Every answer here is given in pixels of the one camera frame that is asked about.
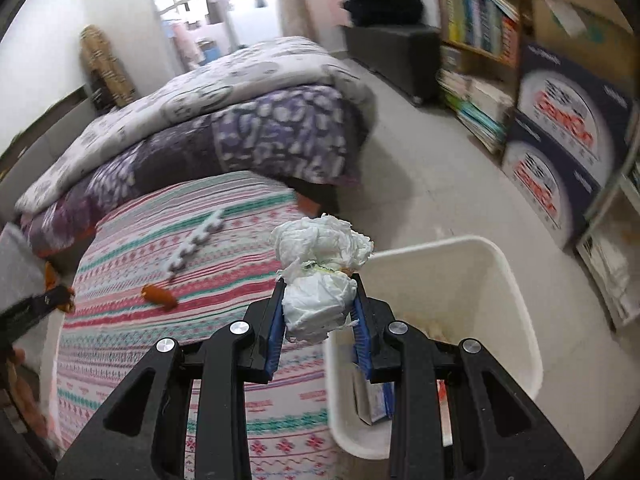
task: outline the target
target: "purple patterned blanket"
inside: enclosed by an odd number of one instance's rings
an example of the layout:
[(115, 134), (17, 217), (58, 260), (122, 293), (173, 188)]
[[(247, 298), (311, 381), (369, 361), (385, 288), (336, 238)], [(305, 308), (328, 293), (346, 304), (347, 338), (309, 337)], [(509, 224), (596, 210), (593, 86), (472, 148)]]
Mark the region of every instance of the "purple patterned blanket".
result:
[(188, 180), (240, 170), (315, 184), (357, 178), (362, 117), (335, 88), (270, 92), (153, 134), (76, 183), (22, 230), (38, 256), (92, 234), (122, 204)]

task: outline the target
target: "orange toy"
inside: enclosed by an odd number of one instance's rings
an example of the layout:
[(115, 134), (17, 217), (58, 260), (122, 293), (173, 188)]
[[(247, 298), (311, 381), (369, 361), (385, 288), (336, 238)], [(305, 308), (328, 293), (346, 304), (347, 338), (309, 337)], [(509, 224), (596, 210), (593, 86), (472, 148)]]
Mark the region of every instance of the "orange toy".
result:
[[(57, 284), (58, 273), (56, 272), (56, 269), (53, 268), (53, 265), (51, 265), (51, 263), (46, 262), (44, 264), (44, 289), (51, 290)], [(72, 314), (76, 310), (76, 304), (73, 301), (73, 296), (76, 295), (76, 292), (70, 286), (68, 286), (67, 288), (69, 290), (69, 293), (71, 293), (71, 302), (64, 305), (59, 305), (58, 310), (66, 312), (67, 314)]]
[(141, 294), (145, 301), (162, 305), (167, 310), (172, 310), (178, 306), (178, 301), (174, 298), (174, 295), (161, 286), (145, 285), (142, 287)]

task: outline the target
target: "plastic bin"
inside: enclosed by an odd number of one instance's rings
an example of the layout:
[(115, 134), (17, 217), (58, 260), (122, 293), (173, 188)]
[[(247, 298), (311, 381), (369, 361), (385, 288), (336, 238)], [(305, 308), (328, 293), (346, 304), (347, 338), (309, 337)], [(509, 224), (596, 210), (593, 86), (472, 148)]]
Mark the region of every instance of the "plastic bin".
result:
[[(452, 343), (473, 337), (532, 399), (542, 361), (515, 277), (492, 242), (466, 236), (374, 254), (360, 272), (367, 295), (386, 301), (397, 319), (411, 313), (437, 321)], [(368, 426), (356, 413), (351, 383), (353, 331), (324, 343), (329, 427), (346, 452), (368, 460), (389, 456), (391, 422)]]

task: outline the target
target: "black storage ottoman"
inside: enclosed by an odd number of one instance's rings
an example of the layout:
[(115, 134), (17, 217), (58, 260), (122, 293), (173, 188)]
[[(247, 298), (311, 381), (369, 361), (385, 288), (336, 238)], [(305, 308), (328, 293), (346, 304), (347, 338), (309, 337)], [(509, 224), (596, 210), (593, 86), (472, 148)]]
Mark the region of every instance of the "black storage ottoman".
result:
[(415, 105), (438, 95), (440, 30), (426, 25), (343, 27), (351, 59), (378, 72)]

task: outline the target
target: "tiled floor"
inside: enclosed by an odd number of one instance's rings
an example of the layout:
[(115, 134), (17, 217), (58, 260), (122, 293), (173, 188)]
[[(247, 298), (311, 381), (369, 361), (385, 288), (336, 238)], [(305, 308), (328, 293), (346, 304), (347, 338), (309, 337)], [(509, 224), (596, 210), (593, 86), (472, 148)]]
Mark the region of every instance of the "tiled floor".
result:
[(369, 235), (377, 250), (463, 234), (482, 235), (501, 248), (542, 354), (538, 403), (590, 473), (640, 404), (640, 330), (609, 333), (577, 259), (555, 246), (452, 114), (416, 109), (381, 79), (348, 63), (377, 95), (380, 121), (362, 153), (362, 186), (340, 193), (343, 218)]

